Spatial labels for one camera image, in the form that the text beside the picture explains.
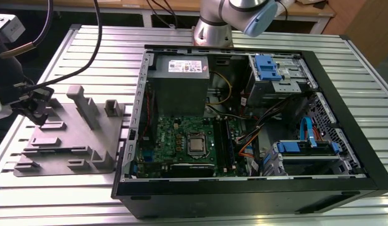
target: orange wire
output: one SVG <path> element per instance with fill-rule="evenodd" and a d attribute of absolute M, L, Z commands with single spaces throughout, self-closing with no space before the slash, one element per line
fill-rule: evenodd
<path fill-rule="evenodd" d="M 254 141 L 254 139 L 259 136 L 261 131 L 253 136 L 253 138 L 249 140 L 249 142 L 246 143 L 246 145 L 243 146 L 243 148 L 241 149 L 239 155 L 241 156 L 247 156 L 250 158 L 255 158 L 255 156 L 253 154 L 249 153 L 243 153 L 245 149 L 247 148 L 247 146 L 250 145 L 250 143 Z"/>

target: wooden table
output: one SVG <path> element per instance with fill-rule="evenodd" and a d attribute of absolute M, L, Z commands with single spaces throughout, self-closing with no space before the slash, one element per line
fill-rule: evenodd
<path fill-rule="evenodd" d="M 146 27 L 153 27 L 153 10 L 146 0 L 99 0 L 102 12 L 105 13 L 131 13 L 142 14 Z M 181 16 L 199 16 L 201 0 L 169 0 L 171 7 Z M 47 0 L 0 0 L 0 8 L 47 10 Z M 167 15 L 169 12 L 153 4 L 158 14 Z M 93 0 L 55 0 L 56 11 L 94 12 Z M 325 9 L 318 9 L 313 5 L 295 3 L 289 8 L 289 20 L 315 22 L 311 34 L 322 34 L 335 11 L 327 5 Z M 285 13 L 277 20 L 285 20 Z"/>

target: black cable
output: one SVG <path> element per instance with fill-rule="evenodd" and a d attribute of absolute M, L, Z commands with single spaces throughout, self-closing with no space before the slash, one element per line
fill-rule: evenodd
<path fill-rule="evenodd" d="M 52 19 L 54 19 L 54 0 L 48 0 L 48 13 L 46 16 L 44 27 L 43 27 L 43 31 L 42 31 L 40 35 L 38 36 L 38 38 L 32 42 L 35 46 L 38 46 L 43 42 L 43 40 L 50 32 L 51 25 L 52 25 Z"/>
<path fill-rule="evenodd" d="M 167 11 L 167 12 L 169 12 L 169 13 L 175 17 L 175 26 L 177 26 L 177 28 L 178 28 L 178 27 L 179 27 L 178 16 L 177 16 L 177 14 L 175 14 L 175 12 L 174 12 L 174 10 L 173 10 L 170 4 L 169 4 L 169 2 L 165 0 L 165 2 L 167 3 L 167 5 L 169 5 L 171 11 L 170 11 L 170 10 L 169 10 L 169 9 L 167 9 L 162 4 L 159 4 L 158 1 L 153 0 L 153 2 L 154 2 L 154 3 L 155 3 L 161 8 L 163 8 L 163 10 Z"/>
<path fill-rule="evenodd" d="M 163 1 L 165 1 L 165 3 L 167 3 L 167 5 L 169 5 L 171 11 L 173 11 L 173 13 L 174 13 L 175 18 L 179 19 L 178 15 L 177 15 L 177 13 L 175 13 L 175 10 L 173 9 L 173 7 L 171 7 L 169 1 L 167 1 L 167 0 L 163 0 Z M 186 27 L 189 27 L 189 26 L 187 26 L 187 23 L 185 22 L 185 20 L 181 20 L 181 22 L 183 23 L 183 25 L 185 25 Z"/>
<path fill-rule="evenodd" d="M 285 12 L 286 12 L 286 18 L 285 20 L 289 21 L 289 8 L 285 6 L 285 4 L 281 2 L 282 0 L 275 0 L 277 2 L 279 2 L 285 8 Z"/>
<path fill-rule="evenodd" d="M 209 105 L 207 107 L 210 107 L 211 110 L 215 111 L 215 113 L 218 113 L 219 115 L 231 116 L 231 117 L 235 117 L 235 118 L 239 118 L 239 119 L 249 119 L 249 118 L 241 117 L 241 116 L 234 115 L 234 114 L 223 113 L 223 112 L 221 112 L 219 110 L 217 110 L 217 109 L 215 109 L 213 106 L 210 106 L 210 105 Z"/>
<path fill-rule="evenodd" d="M 95 4 L 95 11 L 97 11 L 97 19 L 98 19 L 98 43 L 97 43 L 97 46 L 95 46 L 95 50 L 94 50 L 94 53 L 93 53 L 93 57 L 89 61 L 89 63 L 86 64 L 85 67 L 82 67 L 79 70 L 77 70 L 75 72 L 70 73 L 69 75 L 65 75 L 62 76 L 60 78 L 58 79 L 54 79 L 51 81 L 46 81 L 43 82 L 42 84 L 38 84 L 38 85 L 34 85 L 34 86 L 30 86 L 24 89 L 24 92 L 31 92 L 42 87 L 46 87 L 46 86 L 50 86 L 50 85 L 54 85 L 56 84 L 58 82 L 77 76 L 78 74 L 81 74 L 85 70 L 87 70 L 90 68 L 90 66 L 93 65 L 94 63 L 94 60 L 97 58 L 97 55 L 98 55 L 98 52 L 99 52 L 99 47 L 101 47 L 101 42 L 102 42 L 102 33 L 103 33 L 103 28 L 102 28 L 102 18 L 101 18 L 101 8 L 99 8 L 99 3 L 98 3 L 98 0 L 94 0 L 94 4 Z"/>
<path fill-rule="evenodd" d="M 153 4 L 150 3 L 150 0 L 147 0 L 147 3 L 149 3 L 149 6 L 150 6 L 150 8 L 153 9 L 153 12 L 154 12 L 154 14 L 157 15 L 157 17 L 161 19 L 161 21 L 169 26 L 169 27 L 171 27 L 173 28 L 173 26 L 166 22 L 166 20 L 158 15 L 158 13 L 157 13 L 157 11 L 155 11 L 155 9 L 154 9 L 154 7 L 153 7 Z"/>

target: aluminum table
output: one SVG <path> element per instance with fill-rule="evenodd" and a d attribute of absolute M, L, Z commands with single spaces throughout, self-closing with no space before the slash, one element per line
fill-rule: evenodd
<path fill-rule="evenodd" d="M 73 26 L 40 82 L 69 74 L 87 63 L 97 38 L 97 26 Z M 305 49 L 317 53 L 388 170 L 388 85 L 353 42 L 337 35 L 289 33 L 265 33 L 250 38 L 235 32 L 234 38 L 237 47 Z M 71 103 L 66 96 L 69 86 L 82 84 L 97 103 L 117 99 L 127 104 L 126 112 L 131 112 L 145 44 L 191 43 L 191 30 L 105 27 L 97 61 L 86 72 L 52 86 L 54 97 Z M 19 116 L 0 146 L 0 225 L 388 225 L 388 194 L 323 214 L 138 220 L 121 201 L 111 199 L 115 174 L 14 176 L 14 166 L 32 132 L 34 124 Z"/>

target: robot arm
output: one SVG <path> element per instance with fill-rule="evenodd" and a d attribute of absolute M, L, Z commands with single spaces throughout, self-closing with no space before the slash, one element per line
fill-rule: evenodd
<path fill-rule="evenodd" d="M 26 28 L 15 15 L 0 14 L 0 53 L 8 51 L 6 43 L 15 42 Z M 38 124 L 44 124 L 48 115 L 44 113 L 54 89 L 43 87 L 24 93 L 24 87 L 34 85 L 23 73 L 16 57 L 0 57 L 0 119 L 14 112 L 24 115 Z"/>
<path fill-rule="evenodd" d="M 294 2 L 282 1 L 286 7 Z M 275 0 L 203 0 L 194 32 L 195 45 L 233 46 L 233 27 L 251 37 L 259 36 L 283 11 L 279 5 Z"/>

